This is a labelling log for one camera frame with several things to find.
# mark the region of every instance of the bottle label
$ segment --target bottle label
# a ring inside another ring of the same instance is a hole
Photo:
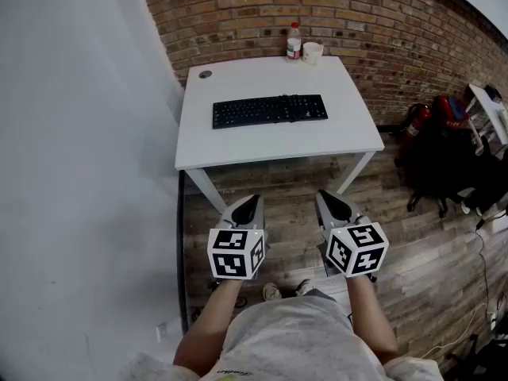
[[[302,47],[302,43],[291,44],[287,43],[287,57],[292,60],[297,60],[300,57],[300,48]]]

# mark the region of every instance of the white desk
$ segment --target white desk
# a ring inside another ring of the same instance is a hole
[[[202,71],[212,71],[200,79]],[[212,129],[212,106],[244,98],[320,94],[328,120]],[[185,170],[219,212],[226,204],[204,167],[300,156],[355,153],[342,174],[342,193],[376,151],[384,148],[364,100],[336,56],[319,66],[284,58],[255,58],[191,68],[183,99],[175,167]]]
[[[508,145],[508,133],[506,133],[506,129],[498,114],[499,110],[504,109],[504,105],[502,103],[493,102],[491,98],[489,98],[487,92],[481,87],[469,84],[469,88],[475,97],[469,103],[466,112],[468,113],[476,103],[479,103],[485,114],[488,116],[489,121],[495,131],[495,135],[498,137],[499,141],[501,141],[502,147],[504,148]],[[482,148],[483,146],[480,136],[483,135],[483,133],[478,133],[476,131],[476,127],[474,126],[472,119],[469,120],[469,126],[471,127],[472,132],[475,134],[475,139],[478,143],[479,148]]]

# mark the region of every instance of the desk leg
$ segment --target desk leg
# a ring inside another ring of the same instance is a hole
[[[186,173],[194,181],[199,190],[208,198],[208,200],[214,205],[215,209],[220,214],[224,213],[226,204],[224,199],[219,195],[217,189],[210,181],[210,178],[206,174],[203,168],[187,169]]]
[[[355,154],[355,158],[351,161],[346,168],[346,170],[341,175],[339,179],[339,189],[337,189],[338,194],[343,194],[344,191],[348,188],[349,184],[356,178],[356,176],[360,173],[367,162],[372,158],[375,154],[372,152],[359,152]]]

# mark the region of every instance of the white cup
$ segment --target white cup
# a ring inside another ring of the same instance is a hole
[[[306,42],[303,45],[303,61],[309,65],[318,65],[323,56],[324,46],[315,42]]]

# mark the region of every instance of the white cable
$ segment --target white cable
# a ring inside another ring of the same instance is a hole
[[[460,341],[460,339],[464,336],[464,334],[466,334],[466,332],[468,331],[469,329],[469,326],[471,326],[471,323],[473,322],[473,319],[475,318],[475,315],[476,315],[476,311],[481,308],[482,306],[485,306],[485,309],[487,309],[487,304],[486,303],[482,303],[481,305],[478,305],[475,309],[475,311],[473,312],[473,316],[471,317],[471,320],[469,321],[469,324],[468,324],[468,327],[464,330],[464,332],[460,335],[460,337],[455,340],[453,343],[448,343],[444,346],[436,346],[436,347],[432,347],[426,354],[424,354],[421,358],[424,359],[426,358],[431,352],[433,352],[436,348],[439,348],[439,349],[442,349],[442,348],[447,348],[448,346],[451,346],[451,345],[454,345],[456,343],[458,343]]]

